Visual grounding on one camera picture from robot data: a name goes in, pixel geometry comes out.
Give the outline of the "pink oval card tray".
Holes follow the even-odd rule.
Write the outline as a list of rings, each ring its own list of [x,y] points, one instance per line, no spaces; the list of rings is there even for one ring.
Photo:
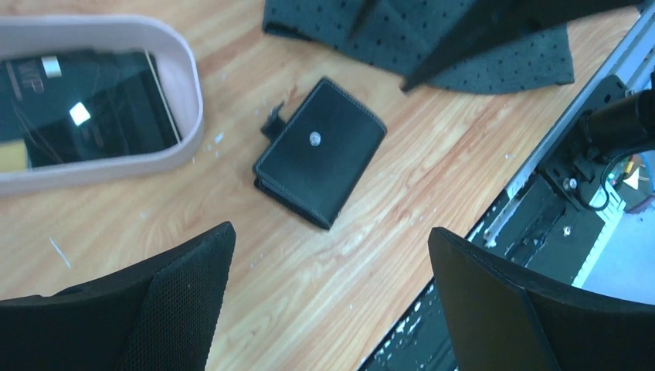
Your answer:
[[[188,161],[204,131],[194,54],[142,15],[1,18],[1,193]]]

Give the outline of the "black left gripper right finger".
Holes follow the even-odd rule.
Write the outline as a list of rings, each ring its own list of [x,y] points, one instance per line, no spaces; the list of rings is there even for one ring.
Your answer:
[[[652,370],[654,307],[563,284],[435,227],[429,256],[461,370]]]

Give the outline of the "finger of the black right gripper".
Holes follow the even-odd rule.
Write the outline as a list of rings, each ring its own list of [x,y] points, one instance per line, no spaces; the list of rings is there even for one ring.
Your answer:
[[[603,12],[643,8],[644,1],[475,1],[405,78],[408,93],[451,66],[536,32]]]

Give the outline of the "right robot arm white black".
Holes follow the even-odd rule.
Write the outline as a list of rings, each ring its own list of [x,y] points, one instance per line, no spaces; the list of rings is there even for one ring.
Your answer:
[[[652,1],[476,1],[437,47],[406,77],[409,92],[460,61],[496,49],[524,36],[577,19],[634,7],[653,12]],[[584,191],[604,189],[609,171],[627,155],[654,147],[654,91],[645,90],[596,111],[585,111],[559,136],[565,154],[548,149],[533,159],[556,189],[578,209],[598,207]]]

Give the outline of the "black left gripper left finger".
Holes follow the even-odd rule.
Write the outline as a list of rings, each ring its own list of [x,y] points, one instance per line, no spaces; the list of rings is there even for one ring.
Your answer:
[[[224,222],[107,276],[1,303],[3,370],[203,370],[236,245]]]

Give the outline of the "black card holder wallet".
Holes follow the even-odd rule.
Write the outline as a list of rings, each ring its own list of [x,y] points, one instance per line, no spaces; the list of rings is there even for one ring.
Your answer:
[[[270,143],[253,164],[254,185],[323,230],[340,211],[387,133],[383,121],[322,77],[288,121],[276,106],[262,133]]]

